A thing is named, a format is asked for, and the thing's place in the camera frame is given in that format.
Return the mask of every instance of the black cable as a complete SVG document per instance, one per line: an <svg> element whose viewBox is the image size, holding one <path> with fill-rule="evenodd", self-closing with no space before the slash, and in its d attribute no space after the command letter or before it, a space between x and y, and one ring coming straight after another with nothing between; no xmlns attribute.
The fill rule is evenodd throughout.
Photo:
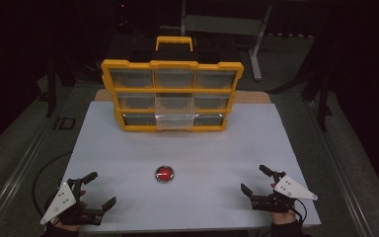
<svg viewBox="0 0 379 237"><path fill-rule="evenodd" d="M36 175L36 177L34 178L34 181L33 181L33 187L32 187L32 199L33 199L33 204L38 212L38 214L43 217L44 216L44 213L41 211L41 209L39 208L38 206L38 203L37 203L37 199L36 199L36 184L37 184L37 180L39 178L39 176L41 175L41 173L49 166L51 165L53 162L67 156L67 155L71 155L73 153L73 151L69 151L69 152L66 152L64 154L61 154L59 156L57 156L56 158L50 160L47 164L45 164L39 171L38 171L38 174Z"/></svg>
<svg viewBox="0 0 379 237"><path fill-rule="evenodd" d="M306 205L304 205L304 203L300 200L300 199L297 199L298 202L300 202L302 205L303 205L303 208L304 208L304 218L302 219L302 221L300 222L300 224L303 226L303 222L306 220L307 218L307 208L306 208Z"/></svg>
<svg viewBox="0 0 379 237"><path fill-rule="evenodd" d="M280 200L280 199L277 199L276 201L278 201L279 203L285 205L289 210L293 211L295 214L298 215L299 219L300 219L300 223L303 224L303 216L301 215L300 212L298 212L294 207L292 206L289 206L287 203L285 203L284 201Z"/></svg>

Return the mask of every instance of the dark background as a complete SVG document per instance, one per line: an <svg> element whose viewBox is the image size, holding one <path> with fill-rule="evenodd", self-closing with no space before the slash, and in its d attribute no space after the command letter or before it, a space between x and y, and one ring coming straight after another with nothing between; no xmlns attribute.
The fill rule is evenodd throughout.
<svg viewBox="0 0 379 237"><path fill-rule="evenodd" d="M379 1L279 1L266 32L315 37L298 75L320 70L379 176ZM259 1L199 1L188 12L257 18ZM114 34L156 36L179 26L179 0L0 0L0 134L33 101L47 56L65 86L98 73Z"/></svg>

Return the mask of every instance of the yellow storage organizer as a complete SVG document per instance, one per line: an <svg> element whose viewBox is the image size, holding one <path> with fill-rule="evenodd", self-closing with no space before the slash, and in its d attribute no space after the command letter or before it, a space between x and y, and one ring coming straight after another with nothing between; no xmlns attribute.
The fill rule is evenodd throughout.
<svg viewBox="0 0 379 237"><path fill-rule="evenodd" d="M188 43L191 38L158 37L160 43ZM130 62L105 59L103 80L124 131L221 131L232 111L241 62Z"/></svg>

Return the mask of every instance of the red object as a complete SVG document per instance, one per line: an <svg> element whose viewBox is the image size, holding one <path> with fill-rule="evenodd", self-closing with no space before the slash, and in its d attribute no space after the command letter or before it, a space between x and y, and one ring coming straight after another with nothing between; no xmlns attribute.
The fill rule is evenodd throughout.
<svg viewBox="0 0 379 237"><path fill-rule="evenodd" d="M161 166L156 170L156 179L161 183L168 183L174 178L174 170L169 166Z"/></svg>

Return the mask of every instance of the gray floor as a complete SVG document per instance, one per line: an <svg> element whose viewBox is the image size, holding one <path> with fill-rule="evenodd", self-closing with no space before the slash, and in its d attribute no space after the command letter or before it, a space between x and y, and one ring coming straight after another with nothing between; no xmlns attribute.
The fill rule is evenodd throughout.
<svg viewBox="0 0 379 237"><path fill-rule="evenodd" d="M264 77L261 82L252 78L248 54L241 51L245 73L238 89L269 90L293 79L312 43L312 39L266 37L259 54ZM272 95L271 100L281 115L308 186L319 196L315 205L322 225L307 228L305 232L315 237L378 237L379 181L368 158L336 96L330 94L333 115L327 117L328 131L322 132L315 120L315 103L301 100L303 87L299 85ZM101 88L102 85L90 82L78 83L75 88L59 87L59 107L53 118L45 118L45 103L33 102L2 134L0 236L39 236L42 232L31 198L34 177L48 161L73 150L88 106ZM57 129L54 128L57 118L76 119L76 124L71 130ZM37 188L39 203L57 187L67 162L68 156L42 173ZM244 236L244 233L226 232L220 236Z"/></svg>

